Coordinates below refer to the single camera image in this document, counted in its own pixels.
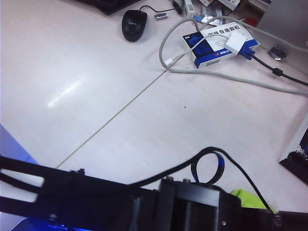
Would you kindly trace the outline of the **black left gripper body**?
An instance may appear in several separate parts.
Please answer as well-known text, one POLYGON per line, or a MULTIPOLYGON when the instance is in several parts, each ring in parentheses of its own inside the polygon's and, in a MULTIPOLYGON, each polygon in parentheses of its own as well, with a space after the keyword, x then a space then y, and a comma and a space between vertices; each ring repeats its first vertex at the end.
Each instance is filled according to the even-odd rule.
POLYGON ((240 199, 220 187, 167 179, 160 183, 159 231, 238 231, 241 213, 240 199))

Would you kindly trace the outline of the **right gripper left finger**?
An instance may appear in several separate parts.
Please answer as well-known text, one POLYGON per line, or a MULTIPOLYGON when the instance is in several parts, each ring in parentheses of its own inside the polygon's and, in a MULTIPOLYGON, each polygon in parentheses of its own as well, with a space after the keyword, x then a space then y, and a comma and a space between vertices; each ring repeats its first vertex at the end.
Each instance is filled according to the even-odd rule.
POLYGON ((113 216, 110 231, 131 231, 137 220, 137 198, 129 198, 113 216))

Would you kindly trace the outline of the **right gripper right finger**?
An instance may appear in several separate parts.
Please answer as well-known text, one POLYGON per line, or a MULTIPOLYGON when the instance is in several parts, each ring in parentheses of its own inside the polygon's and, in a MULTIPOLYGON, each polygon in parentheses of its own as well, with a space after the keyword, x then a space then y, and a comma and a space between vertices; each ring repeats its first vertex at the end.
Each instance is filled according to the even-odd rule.
POLYGON ((137 198, 137 231, 151 231, 153 228, 156 210, 155 197, 141 197, 137 198))

